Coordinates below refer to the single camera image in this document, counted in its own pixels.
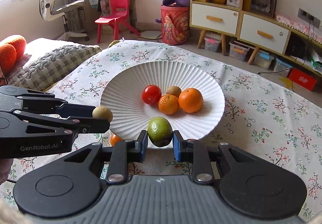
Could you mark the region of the large orange mandarin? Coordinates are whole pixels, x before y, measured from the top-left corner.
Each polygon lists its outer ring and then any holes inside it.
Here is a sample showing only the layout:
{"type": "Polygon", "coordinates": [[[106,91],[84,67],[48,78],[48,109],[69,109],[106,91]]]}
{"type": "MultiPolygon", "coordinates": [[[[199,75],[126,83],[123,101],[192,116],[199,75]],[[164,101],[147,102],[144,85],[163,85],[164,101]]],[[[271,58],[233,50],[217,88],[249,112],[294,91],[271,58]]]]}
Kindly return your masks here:
{"type": "Polygon", "coordinates": [[[195,113],[204,105],[201,92],[195,88],[187,88],[179,95],[179,106],[186,113],[195,113]]]}

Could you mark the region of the green fruit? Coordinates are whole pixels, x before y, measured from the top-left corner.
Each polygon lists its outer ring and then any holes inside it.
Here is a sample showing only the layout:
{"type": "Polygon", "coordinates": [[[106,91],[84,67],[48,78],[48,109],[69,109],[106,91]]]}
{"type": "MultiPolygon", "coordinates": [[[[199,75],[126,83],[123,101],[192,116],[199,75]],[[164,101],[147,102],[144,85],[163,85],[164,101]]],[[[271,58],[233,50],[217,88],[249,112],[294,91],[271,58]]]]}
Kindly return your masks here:
{"type": "Polygon", "coordinates": [[[147,126],[150,141],[157,147],[165,147],[172,141],[172,127],[164,117],[152,118],[147,126]]]}

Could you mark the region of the orange tomato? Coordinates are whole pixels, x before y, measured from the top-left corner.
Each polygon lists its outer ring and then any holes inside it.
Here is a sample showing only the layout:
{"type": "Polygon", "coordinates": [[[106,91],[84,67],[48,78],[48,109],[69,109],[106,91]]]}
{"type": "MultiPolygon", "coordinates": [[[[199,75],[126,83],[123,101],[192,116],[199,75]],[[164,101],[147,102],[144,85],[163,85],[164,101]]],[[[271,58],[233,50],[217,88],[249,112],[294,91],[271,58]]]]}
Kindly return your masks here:
{"type": "Polygon", "coordinates": [[[114,147],[117,142],[122,141],[122,138],[120,138],[120,137],[116,136],[114,133],[112,133],[109,138],[109,141],[110,141],[110,145],[112,147],[114,147]]]}

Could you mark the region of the white office chair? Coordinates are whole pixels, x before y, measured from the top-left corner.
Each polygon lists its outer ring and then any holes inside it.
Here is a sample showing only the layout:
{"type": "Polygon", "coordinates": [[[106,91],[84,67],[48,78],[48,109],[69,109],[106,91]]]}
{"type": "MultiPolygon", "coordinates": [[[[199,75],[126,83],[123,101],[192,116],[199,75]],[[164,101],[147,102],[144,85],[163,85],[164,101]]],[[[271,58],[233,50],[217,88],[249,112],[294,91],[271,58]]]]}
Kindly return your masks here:
{"type": "Polygon", "coordinates": [[[56,0],[39,0],[39,13],[42,19],[48,22],[58,18],[63,18],[65,32],[57,40],[67,41],[69,38],[84,38],[86,41],[88,41],[89,37],[83,29],[79,32],[69,30],[67,23],[68,19],[66,18],[67,13],[83,7],[85,1],[77,0],[54,9],[55,2],[56,0]]]}

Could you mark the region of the orange plush toy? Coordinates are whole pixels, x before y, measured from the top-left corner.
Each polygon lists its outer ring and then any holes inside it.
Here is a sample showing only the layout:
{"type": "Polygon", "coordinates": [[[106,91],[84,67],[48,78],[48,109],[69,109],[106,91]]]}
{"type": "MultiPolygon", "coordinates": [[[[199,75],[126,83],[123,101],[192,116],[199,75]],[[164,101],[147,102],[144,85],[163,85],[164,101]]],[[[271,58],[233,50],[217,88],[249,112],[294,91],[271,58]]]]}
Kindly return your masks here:
{"type": "Polygon", "coordinates": [[[11,35],[1,41],[1,69],[5,75],[24,55],[27,42],[21,35],[11,35]]]}

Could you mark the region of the red flat box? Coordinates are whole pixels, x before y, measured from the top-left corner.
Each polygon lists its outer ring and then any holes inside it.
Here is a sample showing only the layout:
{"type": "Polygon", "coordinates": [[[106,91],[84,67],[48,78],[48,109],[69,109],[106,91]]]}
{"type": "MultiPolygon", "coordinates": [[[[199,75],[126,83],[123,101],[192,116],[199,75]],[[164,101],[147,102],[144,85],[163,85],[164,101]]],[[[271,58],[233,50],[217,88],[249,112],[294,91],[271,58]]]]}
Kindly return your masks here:
{"type": "Polygon", "coordinates": [[[296,68],[291,69],[291,72],[289,73],[289,79],[292,82],[294,82],[294,83],[296,83],[296,84],[298,84],[310,91],[312,91],[314,89],[314,87],[317,83],[317,80],[314,77],[312,77],[312,76],[306,74],[305,72],[298,70],[296,68]]]}

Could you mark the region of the pale longan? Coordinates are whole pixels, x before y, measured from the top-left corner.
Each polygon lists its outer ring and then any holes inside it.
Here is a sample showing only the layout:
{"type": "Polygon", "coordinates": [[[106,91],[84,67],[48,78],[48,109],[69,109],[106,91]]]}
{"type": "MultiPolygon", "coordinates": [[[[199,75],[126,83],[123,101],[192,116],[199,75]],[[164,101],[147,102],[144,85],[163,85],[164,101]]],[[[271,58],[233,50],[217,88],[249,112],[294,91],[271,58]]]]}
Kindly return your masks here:
{"type": "Polygon", "coordinates": [[[109,108],[105,106],[99,106],[92,111],[92,117],[98,119],[105,119],[109,123],[111,123],[113,120],[113,113],[110,111],[109,108]]]}

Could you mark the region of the white ribbed plate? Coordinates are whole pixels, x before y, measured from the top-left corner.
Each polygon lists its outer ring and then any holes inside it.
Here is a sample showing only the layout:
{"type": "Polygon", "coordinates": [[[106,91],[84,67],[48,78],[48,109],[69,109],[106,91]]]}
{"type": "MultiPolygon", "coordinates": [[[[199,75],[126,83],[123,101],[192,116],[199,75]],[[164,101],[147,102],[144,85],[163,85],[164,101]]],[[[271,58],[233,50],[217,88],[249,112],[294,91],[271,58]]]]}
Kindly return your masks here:
{"type": "Polygon", "coordinates": [[[200,68],[156,61],[116,75],[103,90],[100,105],[111,110],[110,130],[118,137],[135,139],[153,118],[162,117],[183,137],[201,139],[219,124],[225,97],[200,68]]]}

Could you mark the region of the red plastic chair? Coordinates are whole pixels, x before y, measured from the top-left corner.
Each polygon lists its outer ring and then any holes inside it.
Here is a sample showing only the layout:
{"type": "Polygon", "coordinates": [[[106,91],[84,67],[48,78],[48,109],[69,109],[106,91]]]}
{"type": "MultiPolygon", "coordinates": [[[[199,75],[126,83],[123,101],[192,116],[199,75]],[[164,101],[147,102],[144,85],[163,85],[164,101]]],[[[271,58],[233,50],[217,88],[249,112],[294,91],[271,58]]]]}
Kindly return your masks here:
{"type": "Polygon", "coordinates": [[[141,36],[141,33],[134,28],[127,20],[130,16],[130,0],[110,0],[111,14],[102,16],[95,20],[98,25],[97,29],[97,43],[101,40],[101,31],[103,25],[110,26],[114,31],[114,40],[118,40],[120,33],[120,23],[123,23],[131,32],[137,36],[141,36]]]}

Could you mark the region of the red tomato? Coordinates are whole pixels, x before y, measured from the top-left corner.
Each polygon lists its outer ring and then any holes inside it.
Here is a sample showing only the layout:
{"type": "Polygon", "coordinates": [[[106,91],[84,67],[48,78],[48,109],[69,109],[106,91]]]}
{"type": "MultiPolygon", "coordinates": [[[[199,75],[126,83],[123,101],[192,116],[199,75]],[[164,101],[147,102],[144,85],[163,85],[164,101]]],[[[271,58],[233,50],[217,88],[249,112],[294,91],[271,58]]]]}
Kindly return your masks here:
{"type": "Polygon", "coordinates": [[[146,86],[141,94],[142,101],[150,106],[155,105],[161,96],[162,91],[157,85],[146,86]]]}

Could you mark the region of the wooden cabinet with drawers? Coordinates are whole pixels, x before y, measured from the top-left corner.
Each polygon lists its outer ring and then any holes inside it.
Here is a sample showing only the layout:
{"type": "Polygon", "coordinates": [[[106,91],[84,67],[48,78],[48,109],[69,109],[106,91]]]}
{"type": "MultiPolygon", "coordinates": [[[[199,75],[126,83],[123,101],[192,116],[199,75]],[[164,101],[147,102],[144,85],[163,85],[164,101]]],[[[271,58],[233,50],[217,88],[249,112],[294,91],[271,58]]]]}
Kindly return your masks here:
{"type": "Polygon", "coordinates": [[[307,40],[308,45],[321,47],[321,43],[293,27],[278,22],[276,19],[243,10],[244,0],[240,5],[230,6],[212,2],[199,2],[190,0],[190,27],[200,29],[198,48],[202,48],[207,32],[216,32],[221,35],[222,54],[228,54],[226,41],[236,38],[241,44],[249,45],[248,64],[253,64],[260,50],[273,53],[277,56],[292,61],[296,65],[319,73],[307,64],[299,61],[298,57],[286,54],[291,34],[307,40]]]}

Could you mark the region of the grey woven blanket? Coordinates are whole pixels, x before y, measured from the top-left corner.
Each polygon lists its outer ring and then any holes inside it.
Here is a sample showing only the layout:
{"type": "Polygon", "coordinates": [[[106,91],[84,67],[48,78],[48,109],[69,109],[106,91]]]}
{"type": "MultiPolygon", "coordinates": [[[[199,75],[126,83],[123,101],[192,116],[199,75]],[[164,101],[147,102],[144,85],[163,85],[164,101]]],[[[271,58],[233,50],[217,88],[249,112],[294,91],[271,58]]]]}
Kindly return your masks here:
{"type": "Polygon", "coordinates": [[[11,72],[7,82],[9,85],[43,91],[100,52],[101,48],[97,45],[64,45],[11,72]]]}

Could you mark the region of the brown longan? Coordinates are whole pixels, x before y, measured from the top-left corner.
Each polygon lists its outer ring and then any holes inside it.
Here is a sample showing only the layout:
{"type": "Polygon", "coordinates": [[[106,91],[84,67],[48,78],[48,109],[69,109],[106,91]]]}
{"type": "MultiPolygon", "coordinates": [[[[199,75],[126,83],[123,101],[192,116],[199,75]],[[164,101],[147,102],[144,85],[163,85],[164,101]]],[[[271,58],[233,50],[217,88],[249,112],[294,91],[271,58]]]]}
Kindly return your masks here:
{"type": "Polygon", "coordinates": [[[166,90],[166,94],[174,95],[177,98],[180,96],[181,92],[181,88],[178,86],[169,86],[166,90]]]}

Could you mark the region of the red cylindrical toy bin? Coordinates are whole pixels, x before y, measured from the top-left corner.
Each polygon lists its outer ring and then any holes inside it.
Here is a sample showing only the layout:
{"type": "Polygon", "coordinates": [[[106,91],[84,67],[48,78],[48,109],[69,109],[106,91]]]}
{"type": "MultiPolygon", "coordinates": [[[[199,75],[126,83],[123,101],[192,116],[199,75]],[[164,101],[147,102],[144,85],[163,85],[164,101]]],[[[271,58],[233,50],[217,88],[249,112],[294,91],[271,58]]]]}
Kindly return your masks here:
{"type": "Polygon", "coordinates": [[[162,42],[184,44],[190,37],[189,7],[161,5],[162,42]]]}

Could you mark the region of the small orange mandarin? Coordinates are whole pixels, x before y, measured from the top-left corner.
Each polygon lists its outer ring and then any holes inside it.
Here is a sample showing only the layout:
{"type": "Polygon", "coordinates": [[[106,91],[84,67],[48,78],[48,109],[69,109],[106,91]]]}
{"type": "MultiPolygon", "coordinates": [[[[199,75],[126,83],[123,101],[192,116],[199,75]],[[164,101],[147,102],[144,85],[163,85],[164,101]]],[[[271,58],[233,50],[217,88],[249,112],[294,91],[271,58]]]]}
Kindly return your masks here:
{"type": "Polygon", "coordinates": [[[165,115],[173,115],[179,109],[179,100],[174,95],[165,94],[158,101],[158,109],[165,115]]]}

